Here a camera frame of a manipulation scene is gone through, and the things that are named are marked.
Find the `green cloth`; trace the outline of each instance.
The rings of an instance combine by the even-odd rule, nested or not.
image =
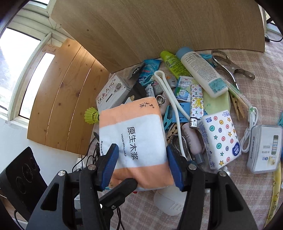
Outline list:
[[[203,103],[204,110],[207,114],[214,114],[224,110],[230,111],[231,109],[229,92],[226,92],[217,98],[211,98],[203,89]]]

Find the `blue packet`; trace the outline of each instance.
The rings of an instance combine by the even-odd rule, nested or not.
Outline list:
[[[156,59],[148,59],[144,60],[145,66],[142,68],[142,72],[139,76],[139,83],[146,87],[148,84],[151,83],[151,79],[154,75],[154,72],[158,70],[158,67],[161,63],[161,60]]]
[[[177,81],[174,95],[178,100],[191,102],[191,83],[193,77],[180,76]]]

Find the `blue bottle cap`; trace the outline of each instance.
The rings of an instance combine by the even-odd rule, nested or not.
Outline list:
[[[181,60],[182,56],[184,56],[184,54],[193,51],[191,48],[189,47],[183,47],[181,49],[179,49],[176,53],[176,56],[179,60]]]

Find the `pink bottle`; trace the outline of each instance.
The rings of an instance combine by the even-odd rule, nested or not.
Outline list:
[[[204,158],[202,155],[202,147],[200,144],[200,140],[196,133],[196,130],[190,128],[190,123],[185,123],[182,126],[182,131],[184,136],[186,137],[187,143],[189,145],[191,153],[194,155],[197,164],[201,164],[204,162]]]

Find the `yellow shuttlecock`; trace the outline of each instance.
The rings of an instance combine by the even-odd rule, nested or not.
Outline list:
[[[85,121],[88,124],[94,124],[98,122],[99,121],[98,111],[93,107],[88,108],[87,111],[85,112]]]

